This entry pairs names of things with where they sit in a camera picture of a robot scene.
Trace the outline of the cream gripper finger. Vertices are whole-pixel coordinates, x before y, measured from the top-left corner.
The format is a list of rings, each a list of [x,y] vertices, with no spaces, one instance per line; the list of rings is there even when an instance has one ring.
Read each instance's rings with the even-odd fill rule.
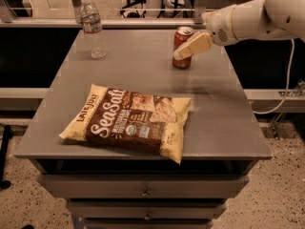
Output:
[[[213,43],[213,39],[209,33],[198,31],[187,40],[186,48],[191,53],[191,56],[193,56],[208,51]]]

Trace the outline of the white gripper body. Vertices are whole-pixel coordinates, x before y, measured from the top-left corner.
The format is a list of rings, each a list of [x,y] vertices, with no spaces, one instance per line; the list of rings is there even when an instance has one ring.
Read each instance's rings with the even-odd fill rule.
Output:
[[[234,9],[235,5],[232,5],[201,14],[205,28],[217,46],[230,46],[238,42],[232,24]]]

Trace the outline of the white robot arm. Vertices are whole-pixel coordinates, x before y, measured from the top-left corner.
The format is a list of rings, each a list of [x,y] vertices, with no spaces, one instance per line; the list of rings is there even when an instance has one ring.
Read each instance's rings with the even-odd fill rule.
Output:
[[[195,32],[173,51],[182,60],[212,44],[230,46],[248,39],[305,41],[305,0],[252,0],[201,14],[206,30]]]

